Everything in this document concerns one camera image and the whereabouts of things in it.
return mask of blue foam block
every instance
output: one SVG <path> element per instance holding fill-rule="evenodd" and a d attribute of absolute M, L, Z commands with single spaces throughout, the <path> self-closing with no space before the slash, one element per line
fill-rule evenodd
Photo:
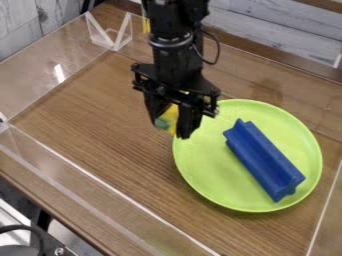
<path fill-rule="evenodd" d="M 227 146 L 272 200 L 278 202 L 294 194 L 306 178 L 254 123 L 238 119 L 223 135 Z"/>

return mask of black cable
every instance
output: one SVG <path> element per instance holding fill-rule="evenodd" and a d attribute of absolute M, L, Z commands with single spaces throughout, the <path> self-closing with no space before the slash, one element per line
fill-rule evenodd
<path fill-rule="evenodd" d="M 206 60 L 206 59 L 204 59 L 204 57 L 203 57 L 203 55 L 200 54 L 200 52 L 199 52 L 199 50 L 198 50 L 195 44 L 192 44 L 194 51 L 195 51 L 198 57 L 202 59 L 202 61 L 203 61 L 204 63 L 207 63 L 208 65 L 215 65 L 215 64 L 218 63 L 218 61 L 219 61 L 219 56 L 220 56 L 220 43 L 219 43 L 219 39 L 218 39 L 218 37 L 216 37 L 212 33 L 210 33 L 208 31 L 206 31 L 202 27 L 199 27 L 199 30 L 203 32 L 203 34 L 208 35 L 208 37 L 211 37 L 211 39 L 212 39 L 212 40 L 215 41 L 215 43 L 216 43 L 216 46 L 218 46 L 218 53 L 216 53 L 215 60 L 214 60 L 214 61 L 210 61 L 210 60 Z"/>
<path fill-rule="evenodd" d="M 39 240 L 37 256 L 44 256 L 45 243 L 44 243 L 44 238 L 43 238 L 43 235 L 40 233 L 40 230 L 33 228 L 33 227 L 24 226 L 24 225 L 9 225 L 9 226 L 0 227 L 0 235 L 4 234 L 4 233 L 8 233 L 11 231 L 15 231 L 15 230 L 28 230 L 28 231 L 32 232 L 32 234 L 36 235 L 37 240 Z"/>

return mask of green plate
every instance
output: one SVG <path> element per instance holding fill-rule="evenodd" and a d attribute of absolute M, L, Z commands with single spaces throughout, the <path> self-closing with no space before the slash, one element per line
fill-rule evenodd
<path fill-rule="evenodd" d="M 322 153 L 302 122 L 284 110 L 252 100 L 219 102 L 215 119 L 203 118 L 188 140 L 174 140 L 178 169 L 198 193 L 214 203 L 244 212 L 271 212 L 296 204 L 315 188 Z M 252 121 L 306 176 L 294 195 L 275 203 L 226 146 L 222 133 L 238 118 Z"/>

